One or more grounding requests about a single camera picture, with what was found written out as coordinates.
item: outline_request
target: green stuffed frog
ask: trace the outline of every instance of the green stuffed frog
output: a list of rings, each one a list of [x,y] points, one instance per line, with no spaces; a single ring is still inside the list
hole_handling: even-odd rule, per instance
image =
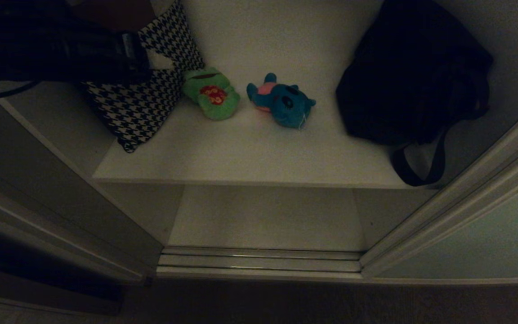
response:
[[[187,72],[183,93],[214,121],[231,117],[241,98],[229,80],[214,67]]]

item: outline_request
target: black cable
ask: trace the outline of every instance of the black cable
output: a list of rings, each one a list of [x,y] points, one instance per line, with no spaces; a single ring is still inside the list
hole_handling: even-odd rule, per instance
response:
[[[26,85],[23,85],[23,86],[20,86],[19,88],[14,89],[14,90],[0,92],[0,98],[5,98],[5,97],[13,96],[16,94],[20,94],[23,91],[30,90],[31,88],[33,88],[34,86],[36,86],[39,83],[41,83],[41,81],[32,81]]]

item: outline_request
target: plush toy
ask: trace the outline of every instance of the plush toy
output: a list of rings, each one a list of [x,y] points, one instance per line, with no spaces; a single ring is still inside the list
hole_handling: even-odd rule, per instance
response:
[[[270,111],[279,125],[297,129],[305,125],[311,107],[316,104],[298,86],[278,84],[277,76],[273,73],[267,74],[265,83],[259,88],[250,83],[247,86],[247,96],[257,109]]]
[[[214,67],[187,72],[183,93],[214,121],[231,117],[241,99],[229,80]]]

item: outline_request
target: pink plush ear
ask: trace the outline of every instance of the pink plush ear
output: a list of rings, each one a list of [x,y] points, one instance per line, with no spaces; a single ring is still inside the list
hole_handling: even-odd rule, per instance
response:
[[[267,82],[265,84],[263,84],[262,86],[260,86],[259,88],[257,88],[257,94],[258,95],[268,95],[271,93],[271,90],[273,90],[273,88],[275,88],[277,84],[275,82]]]

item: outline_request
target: black bag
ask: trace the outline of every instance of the black bag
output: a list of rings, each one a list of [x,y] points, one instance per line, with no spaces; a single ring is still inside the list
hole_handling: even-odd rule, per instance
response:
[[[493,58],[465,27],[431,0],[385,0],[337,87],[347,132],[384,145],[432,142],[441,133],[426,179],[404,149],[391,157],[412,186],[437,182],[445,169],[444,141],[463,119],[483,116]]]

